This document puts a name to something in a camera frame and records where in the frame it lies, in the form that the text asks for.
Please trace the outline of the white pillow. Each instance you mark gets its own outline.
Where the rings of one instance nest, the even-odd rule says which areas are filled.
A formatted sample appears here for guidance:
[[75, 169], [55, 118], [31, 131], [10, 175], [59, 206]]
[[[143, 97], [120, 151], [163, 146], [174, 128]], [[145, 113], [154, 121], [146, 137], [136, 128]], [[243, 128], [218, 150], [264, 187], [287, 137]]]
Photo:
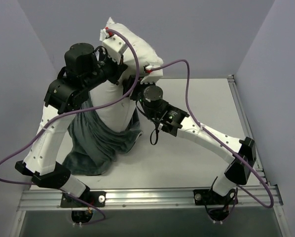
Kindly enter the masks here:
[[[125, 25], [115, 22], [111, 17], [108, 19], [106, 26], [109, 29], [116, 30], [126, 37], [134, 48], [140, 64], [140, 72], [143, 73], [143, 66], [151, 63], [163, 64], [163, 60], [157, 55], [156, 51], [144, 39], [133, 33]], [[99, 85], [90, 91], [90, 99], [93, 107], [113, 102], [123, 96], [127, 91], [122, 85], [123, 81], [128, 80], [131, 75], [136, 74], [136, 65], [133, 54], [130, 49], [126, 49], [124, 62], [128, 68], [122, 73], [118, 82], [112, 84], [109, 81]], [[99, 119], [114, 132], [123, 132], [128, 127], [133, 117], [136, 105], [128, 97], [122, 99], [114, 105], [97, 109], [96, 113]]]

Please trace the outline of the dark green pillowcase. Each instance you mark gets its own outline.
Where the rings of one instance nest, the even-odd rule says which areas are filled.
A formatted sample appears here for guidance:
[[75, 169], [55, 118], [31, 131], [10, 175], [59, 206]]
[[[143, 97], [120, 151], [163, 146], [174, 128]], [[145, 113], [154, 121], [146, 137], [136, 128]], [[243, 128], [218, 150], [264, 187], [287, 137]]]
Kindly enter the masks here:
[[68, 128], [72, 150], [63, 161], [73, 175], [101, 175], [131, 151], [142, 135], [134, 101], [128, 98], [107, 108], [76, 114]]

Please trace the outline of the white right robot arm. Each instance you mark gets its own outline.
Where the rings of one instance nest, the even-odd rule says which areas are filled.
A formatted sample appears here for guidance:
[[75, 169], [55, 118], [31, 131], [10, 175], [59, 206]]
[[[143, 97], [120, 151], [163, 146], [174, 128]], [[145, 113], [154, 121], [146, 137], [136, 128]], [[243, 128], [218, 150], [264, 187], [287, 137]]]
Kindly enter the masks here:
[[246, 185], [256, 162], [255, 141], [223, 134], [163, 99], [163, 90], [155, 83], [137, 83], [130, 99], [141, 104], [142, 114], [154, 123], [156, 131], [187, 139], [221, 157], [228, 167], [209, 190], [211, 202], [219, 204], [236, 185]]

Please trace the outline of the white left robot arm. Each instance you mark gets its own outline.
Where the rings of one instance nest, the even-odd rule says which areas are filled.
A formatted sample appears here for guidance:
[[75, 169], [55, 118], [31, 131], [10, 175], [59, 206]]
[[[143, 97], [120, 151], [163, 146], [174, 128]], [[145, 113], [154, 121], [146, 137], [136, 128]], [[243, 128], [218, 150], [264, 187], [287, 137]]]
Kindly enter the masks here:
[[76, 112], [89, 99], [89, 91], [110, 81], [116, 84], [127, 69], [123, 53], [127, 45], [103, 43], [94, 48], [77, 43], [65, 53], [65, 66], [49, 85], [44, 98], [39, 130], [24, 160], [15, 164], [21, 174], [30, 176], [40, 188], [58, 189], [72, 195], [72, 202], [84, 207], [89, 188], [56, 161], [64, 135]]

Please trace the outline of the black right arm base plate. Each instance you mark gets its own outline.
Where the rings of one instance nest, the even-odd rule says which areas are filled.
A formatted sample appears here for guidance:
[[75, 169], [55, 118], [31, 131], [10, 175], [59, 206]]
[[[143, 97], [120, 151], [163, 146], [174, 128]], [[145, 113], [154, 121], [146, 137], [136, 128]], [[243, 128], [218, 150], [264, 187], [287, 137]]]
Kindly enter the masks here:
[[237, 204], [235, 189], [231, 189], [225, 196], [220, 196], [211, 189], [193, 190], [194, 203], [199, 206], [209, 205], [232, 205]]

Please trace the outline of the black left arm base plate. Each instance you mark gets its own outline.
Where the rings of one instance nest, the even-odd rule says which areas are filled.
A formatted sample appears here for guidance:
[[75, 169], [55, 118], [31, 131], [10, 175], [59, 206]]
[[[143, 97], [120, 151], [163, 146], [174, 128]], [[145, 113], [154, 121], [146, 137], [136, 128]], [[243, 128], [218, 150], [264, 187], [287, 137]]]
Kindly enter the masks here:
[[[95, 207], [104, 207], [106, 202], [106, 192], [104, 191], [89, 191], [87, 194], [83, 194], [80, 199]], [[61, 208], [78, 208], [86, 207], [86, 204], [77, 201], [76, 199], [69, 197], [67, 194], [62, 194], [60, 207]]]

